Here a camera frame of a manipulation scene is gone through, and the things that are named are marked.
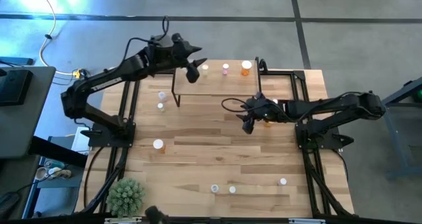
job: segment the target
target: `wooden tabletop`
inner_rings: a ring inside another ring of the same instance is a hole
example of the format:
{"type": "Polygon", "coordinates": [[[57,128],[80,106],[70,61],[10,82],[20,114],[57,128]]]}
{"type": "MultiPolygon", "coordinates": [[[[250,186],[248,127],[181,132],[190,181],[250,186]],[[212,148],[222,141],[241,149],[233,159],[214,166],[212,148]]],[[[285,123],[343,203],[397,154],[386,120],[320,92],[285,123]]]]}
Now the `wooden tabletop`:
{"type": "MultiPolygon", "coordinates": [[[[306,70],[305,75],[310,100],[327,98],[322,71],[306,70]]],[[[222,109],[225,96],[184,96],[177,107],[171,98],[171,80],[171,75],[157,75],[140,84],[137,132],[125,171],[126,177],[140,181],[146,189],[139,215],[156,205],[170,216],[311,217],[294,124],[265,127],[258,122],[253,134],[247,135],[235,114],[222,109]],[[163,113],[157,109],[158,92],[165,92],[169,99],[163,113]],[[164,154],[152,147],[158,138],[166,145],[164,154]],[[278,186],[280,178],[287,179],[285,186],[278,186]],[[216,194],[211,192],[213,184],[220,187],[216,194]],[[235,194],[228,192],[230,186],[236,188],[235,194]]],[[[123,84],[108,88],[101,109],[118,114],[122,90],[123,84]]],[[[269,98],[292,99],[290,81],[283,76],[263,76],[262,92],[269,98]]],[[[227,106],[239,108],[238,103],[227,106]]],[[[90,152],[86,166],[95,151],[90,152]]],[[[104,183],[109,153],[110,149],[103,149],[92,166],[88,201],[104,183]]],[[[321,160],[328,187],[353,213],[342,160],[330,150],[321,151],[321,160]]],[[[76,210],[82,209],[83,184],[84,180],[76,210]]],[[[318,188],[316,193],[322,210],[318,188]]]]}
{"type": "Polygon", "coordinates": [[[248,76],[241,75],[242,60],[207,60],[208,72],[198,68],[200,77],[191,84],[183,69],[176,69],[174,92],[176,95],[225,95],[253,96],[258,91],[258,71],[256,61],[250,60],[252,68],[248,76]],[[229,65],[229,73],[223,75],[223,64],[229,65]]]}

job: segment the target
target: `gray floor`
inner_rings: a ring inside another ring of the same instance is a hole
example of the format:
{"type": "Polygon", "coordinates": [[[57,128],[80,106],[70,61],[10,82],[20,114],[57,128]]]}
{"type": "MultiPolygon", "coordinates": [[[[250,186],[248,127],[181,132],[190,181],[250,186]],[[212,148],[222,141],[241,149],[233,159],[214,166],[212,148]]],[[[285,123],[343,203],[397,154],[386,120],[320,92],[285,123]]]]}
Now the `gray floor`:
{"type": "MultiPolygon", "coordinates": [[[[58,13],[137,16],[276,16],[293,17],[291,0],[51,0],[58,13]]],[[[421,0],[298,0],[302,17],[421,18],[421,0]]],[[[44,0],[0,0],[0,13],[49,13],[44,0]]],[[[0,19],[2,55],[31,57],[49,20],[0,19]]],[[[381,98],[422,75],[422,24],[303,24],[312,69],[322,69],[329,96],[373,90],[381,98]]],[[[196,58],[265,58],[269,67],[303,69],[295,23],[171,22],[193,45],[196,58]]],[[[59,21],[45,59],[59,70],[87,68],[93,73],[115,66],[130,37],[160,34],[159,22],[59,21]]],[[[134,43],[130,53],[143,47],[134,43]]],[[[52,86],[36,134],[63,136],[76,125],[65,118],[52,86]]],[[[99,106],[101,95],[90,98],[99,106]]],[[[422,178],[388,181],[398,166],[384,120],[355,121],[340,128],[355,138],[344,157],[356,214],[362,217],[421,222],[422,178]]],[[[52,210],[48,202],[38,205],[52,210]]]]}

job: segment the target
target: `succulent plant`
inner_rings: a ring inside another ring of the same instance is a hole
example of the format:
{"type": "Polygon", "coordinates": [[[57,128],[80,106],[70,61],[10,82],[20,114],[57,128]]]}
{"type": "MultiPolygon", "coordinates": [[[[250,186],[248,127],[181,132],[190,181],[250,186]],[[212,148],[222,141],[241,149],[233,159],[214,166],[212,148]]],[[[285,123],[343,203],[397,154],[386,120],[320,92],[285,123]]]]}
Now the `succulent plant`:
{"type": "Polygon", "coordinates": [[[138,181],[123,178],[110,188],[106,203],[112,215],[132,217],[142,207],[144,196],[145,190],[138,181]]]}

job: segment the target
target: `black floor stripe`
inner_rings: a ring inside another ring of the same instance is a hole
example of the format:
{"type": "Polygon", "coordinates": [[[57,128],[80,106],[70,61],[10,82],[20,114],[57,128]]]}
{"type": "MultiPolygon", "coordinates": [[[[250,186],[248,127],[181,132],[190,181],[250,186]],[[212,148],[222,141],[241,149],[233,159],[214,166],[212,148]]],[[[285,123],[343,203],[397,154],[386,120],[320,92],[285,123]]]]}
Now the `black floor stripe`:
{"type": "Polygon", "coordinates": [[[306,23],[421,24],[417,18],[302,18],[306,23]]]}
{"type": "Polygon", "coordinates": [[[303,32],[301,13],[299,11],[299,4],[297,3],[297,0],[291,0],[291,4],[293,5],[293,13],[295,15],[297,37],[299,38],[299,47],[301,49],[303,68],[311,69],[311,62],[309,61],[308,49],[305,41],[305,33],[303,32]]]}
{"type": "MultiPolygon", "coordinates": [[[[53,20],[52,14],[0,14],[0,19],[53,20]]],[[[163,16],[104,16],[88,14],[56,14],[57,20],[97,21],[162,21],[163,16]]],[[[260,16],[169,16],[171,21],[203,22],[294,22],[294,17],[260,16]]]]}
{"type": "MultiPolygon", "coordinates": [[[[90,14],[57,14],[57,20],[97,21],[161,21],[163,16],[108,16],[90,14]]],[[[422,18],[309,18],[261,16],[169,16],[172,21],[205,22],[295,22],[304,23],[356,23],[356,24],[422,24],[422,18]]],[[[53,20],[51,14],[0,14],[0,19],[53,20]]]]}

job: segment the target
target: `robotic arm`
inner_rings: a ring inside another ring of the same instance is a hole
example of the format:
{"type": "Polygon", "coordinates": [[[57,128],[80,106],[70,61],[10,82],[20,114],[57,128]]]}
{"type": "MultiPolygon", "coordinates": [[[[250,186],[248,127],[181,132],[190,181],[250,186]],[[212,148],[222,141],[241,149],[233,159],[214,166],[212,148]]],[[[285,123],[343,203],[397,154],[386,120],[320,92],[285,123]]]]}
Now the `robotic arm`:
{"type": "Polygon", "coordinates": [[[155,36],[148,45],[136,55],[125,59],[118,67],[100,74],[76,81],[61,94],[65,115],[71,119],[87,118],[106,127],[114,137],[127,136],[128,128],[122,117],[110,116],[89,105],[86,101],[90,94],[106,89],[124,81],[137,81],[154,76],[157,72],[187,68],[186,77],[190,83],[199,77],[197,67],[206,59],[189,63],[187,58],[200,47],[191,46],[180,34],[155,36]]]}
{"type": "Polygon", "coordinates": [[[299,145],[312,148],[311,146],[315,146],[318,142],[322,144],[324,139],[331,139],[327,144],[331,144],[332,149],[341,148],[353,142],[352,138],[336,134],[333,129],[356,119],[376,120],[385,113],[380,98],[372,92],[347,92],[336,98],[311,102],[273,101],[259,92],[255,97],[249,98],[241,107],[247,114],[237,116],[243,121],[242,129],[247,134],[252,133],[255,121],[296,123],[311,115],[335,112],[334,115],[323,120],[310,119],[305,124],[296,124],[299,145]]]}

